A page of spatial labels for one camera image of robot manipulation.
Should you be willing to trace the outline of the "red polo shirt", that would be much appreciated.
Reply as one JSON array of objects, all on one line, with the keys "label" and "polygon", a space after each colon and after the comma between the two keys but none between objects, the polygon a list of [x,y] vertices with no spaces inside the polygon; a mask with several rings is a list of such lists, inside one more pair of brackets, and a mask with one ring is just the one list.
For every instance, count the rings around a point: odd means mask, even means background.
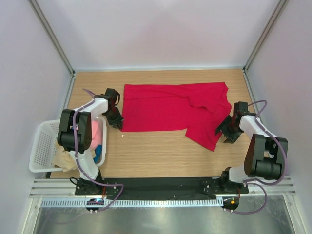
[{"label": "red polo shirt", "polygon": [[217,127],[232,107],[224,82],[193,84],[126,84],[122,116],[124,132],[186,130],[185,136],[215,151]]}]

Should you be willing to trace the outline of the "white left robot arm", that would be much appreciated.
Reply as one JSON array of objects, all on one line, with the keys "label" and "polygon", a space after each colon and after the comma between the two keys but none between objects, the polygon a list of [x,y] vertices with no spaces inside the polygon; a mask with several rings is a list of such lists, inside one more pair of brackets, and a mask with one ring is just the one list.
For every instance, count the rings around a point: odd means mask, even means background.
[{"label": "white left robot arm", "polygon": [[75,183],[75,194],[98,195],[106,185],[91,154],[92,121],[103,115],[111,127],[121,130],[123,117],[117,107],[120,101],[117,90],[108,88],[99,95],[86,92],[92,97],[88,103],[62,111],[57,142],[70,153],[78,167],[80,178]]}]

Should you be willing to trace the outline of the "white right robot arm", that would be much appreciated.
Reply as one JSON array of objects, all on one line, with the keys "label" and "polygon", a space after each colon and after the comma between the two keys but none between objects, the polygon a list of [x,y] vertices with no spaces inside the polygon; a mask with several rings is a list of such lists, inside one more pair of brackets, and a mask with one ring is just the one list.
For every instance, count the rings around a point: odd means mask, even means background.
[{"label": "white right robot arm", "polygon": [[216,134],[223,134],[225,143],[235,143],[242,133],[250,139],[243,164],[228,167],[221,174],[219,185],[225,193],[234,193],[253,181],[277,185],[286,175],[288,141],[269,131],[248,107],[246,102],[236,102],[233,114],[215,130]]}]

